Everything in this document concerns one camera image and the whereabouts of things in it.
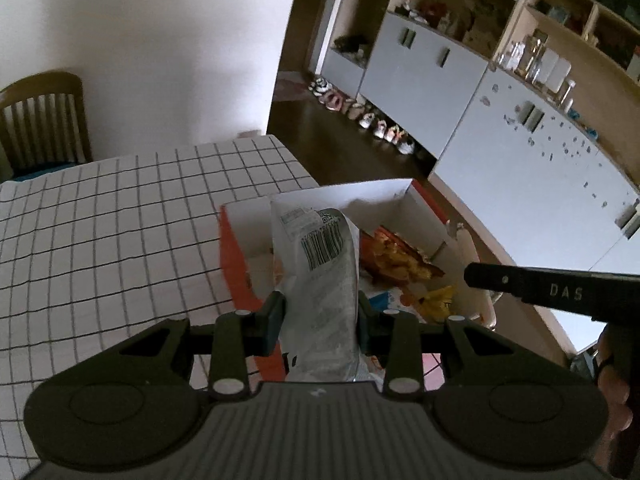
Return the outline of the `person right hand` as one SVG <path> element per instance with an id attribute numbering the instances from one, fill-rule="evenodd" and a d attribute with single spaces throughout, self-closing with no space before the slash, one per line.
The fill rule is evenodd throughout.
<path id="1" fill-rule="evenodd" d="M 596 383 L 608 422 L 593 460 L 617 479 L 639 478 L 639 334 L 608 323 L 598 341 Z"/>

